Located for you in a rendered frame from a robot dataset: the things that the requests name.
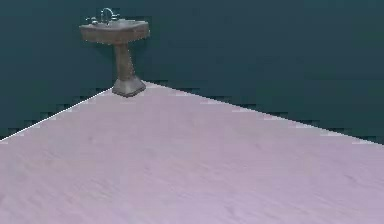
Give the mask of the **silver sink faucet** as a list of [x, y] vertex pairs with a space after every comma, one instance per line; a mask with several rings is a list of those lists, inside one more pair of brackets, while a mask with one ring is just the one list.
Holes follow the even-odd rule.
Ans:
[[112, 21], [117, 21], [119, 14], [115, 13], [111, 8], [103, 8], [100, 10], [100, 18], [97, 19], [95, 16], [86, 18], [86, 21], [92, 25], [96, 24], [109, 24]]

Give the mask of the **brown pedestal sink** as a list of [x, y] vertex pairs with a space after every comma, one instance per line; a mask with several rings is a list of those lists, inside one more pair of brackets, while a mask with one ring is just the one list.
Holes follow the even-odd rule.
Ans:
[[145, 90], [146, 85], [135, 75], [128, 43], [150, 36], [148, 22], [118, 19], [108, 24], [80, 25], [79, 29], [85, 41], [114, 47], [117, 71], [117, 79], [112, 88], [114, 94], [132, 97]]

